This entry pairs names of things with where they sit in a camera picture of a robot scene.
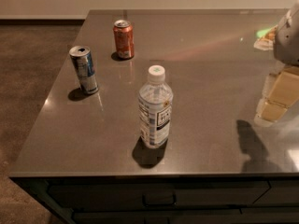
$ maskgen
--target floor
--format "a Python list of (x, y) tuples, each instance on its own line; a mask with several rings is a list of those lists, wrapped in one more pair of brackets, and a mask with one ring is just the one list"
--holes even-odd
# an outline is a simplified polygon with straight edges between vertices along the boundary
[(0, 22), (0, 224), (61, 224), (7, 176), (80, 29)]

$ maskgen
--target clear plastic bottle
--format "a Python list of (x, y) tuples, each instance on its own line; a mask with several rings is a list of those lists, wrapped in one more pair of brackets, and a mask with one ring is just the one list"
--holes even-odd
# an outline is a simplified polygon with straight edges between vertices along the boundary
[(165, 143), (169, 135), (173, 92), (160, 65), (149, 68), (148, 82), (139, 91), (141, 138), (149, 148)]

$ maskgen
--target desk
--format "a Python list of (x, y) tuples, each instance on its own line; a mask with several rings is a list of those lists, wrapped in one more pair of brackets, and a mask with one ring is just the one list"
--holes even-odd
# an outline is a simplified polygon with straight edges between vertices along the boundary
[[(74, 46), (91, 48), (99, 92), (80, 93), (65, 54), (10, 178), (67, 223), (298, 219), (299, 105), (271, 128), (253, 123), (264, 79), (281, 67), (253, 48), (256, 32), (285, 12), (90, 11)], [(118, 19), (134, 26), (131, 60), (115, 54)], [(137, 93), (153, 64), (174, 103), (166, 146), (148, 150)]]

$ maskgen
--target blue can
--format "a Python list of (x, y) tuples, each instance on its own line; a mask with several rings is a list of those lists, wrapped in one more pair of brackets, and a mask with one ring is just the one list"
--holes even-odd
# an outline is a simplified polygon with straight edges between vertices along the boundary
[(98, 92), (91, 50), (84, 46), (75, 46), (69, 50), (80, 87), (85, 94)]

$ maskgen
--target can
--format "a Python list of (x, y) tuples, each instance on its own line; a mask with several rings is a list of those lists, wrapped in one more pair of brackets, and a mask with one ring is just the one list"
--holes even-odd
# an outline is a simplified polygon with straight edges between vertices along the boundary
[(69, 50), (80, 87), (85, 94), (96, 93), (99, 89), (95, 79), (91, 50), (84, 46), (75, 46)]
[(133, 26), (129, 21), (118, 20), (113, 27), (115, 47), (122, 59), (134, 57)]

